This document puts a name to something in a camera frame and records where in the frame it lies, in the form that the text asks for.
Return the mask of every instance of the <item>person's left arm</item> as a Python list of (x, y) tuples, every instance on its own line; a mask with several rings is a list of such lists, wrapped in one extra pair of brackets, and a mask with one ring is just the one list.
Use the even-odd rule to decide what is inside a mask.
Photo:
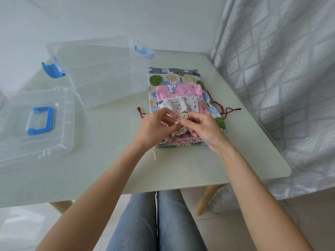
[(178, 117), (167, 108), (145, 115), (134, 142), (60, 217), (36, 251), (94, 249), (138, 161), (181, 127), (167, 114)]

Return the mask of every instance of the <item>diamond pattern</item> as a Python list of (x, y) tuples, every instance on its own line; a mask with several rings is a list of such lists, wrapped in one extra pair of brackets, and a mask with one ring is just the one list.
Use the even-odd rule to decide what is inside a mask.
[[(268, 189), (335, 186), (335, 0), (235, 0), (220, 25), (211, 60), (293, 163)], [(236, 209), (231, 186), (210, 207)]]

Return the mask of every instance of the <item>plastic container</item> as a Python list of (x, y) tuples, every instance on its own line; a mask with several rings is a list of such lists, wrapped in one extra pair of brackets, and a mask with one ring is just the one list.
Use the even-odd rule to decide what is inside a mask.
[(0, 172), (64, 156), (73, 148), (73, 130), (69, 87), (0, 96)]
[(127, 36), (47, 44), (84, 108), (145, 91), (152, 49)]

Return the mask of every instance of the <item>red cord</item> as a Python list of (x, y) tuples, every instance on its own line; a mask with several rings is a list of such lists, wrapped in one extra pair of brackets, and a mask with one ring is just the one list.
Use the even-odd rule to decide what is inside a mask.
[(146, 113), (142, 113), (142, 112), (141, 112), (141, 108), (140, 108), (140, 107), (138, 107), (138, 108), (137, 108), (137, 111), (140, 113), (140, 115), (141, 115), (141, 118), (143, 119), (144, 117), (142, 116), (142, 114), (146, 114)]
[(209, 95), (209, 97), (210, 97), (210, 99), (214, 102), (214, 103), (216, 103), (220, 108), (221, 108), (221, 116), (222, 116), (222, 118), (223, 119), (225, 119), (226, 117), (227, 117), (227, 114), (229, 114), (229, 113), (231, 113), (232, 111), (235, 111), (235, 110), (241, 110), (241, 108), (236, 108), (236, 109), (232, 109), (232, 108), (230, 108), (230, 107), (226, 107), (226, 110), (224, 111), (224, 107), (220, 104), (220, 103), (218, 103), (217, 101), (214, 101), (213, 99), (212, 99), (212, 97), (211, 97), (211, 95), (210, 95), (210, 93), (209, 93), (209, 91), (206, 91), (207, 93), (208, 93), (208, 95)]

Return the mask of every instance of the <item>tiled floor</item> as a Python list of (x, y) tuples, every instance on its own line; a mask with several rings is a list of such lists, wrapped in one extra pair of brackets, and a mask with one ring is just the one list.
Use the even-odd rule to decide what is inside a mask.
[[(202, 188), (182, 190), (209, 251), (255, 251), (242, 214), (214, 215), (207, 209), (195, 216), (194, 210)], [(121, 196), (94, 251), (104, 251), (115, 230), (130, 195)], [(335, 246), (335, 188), (283, 202), (285, 210), (298, 224), (315, 251), (333, 250)], [(35, 204), (0, 209), (0, 250), (33, 251), (60, 217), (49, 204)]]

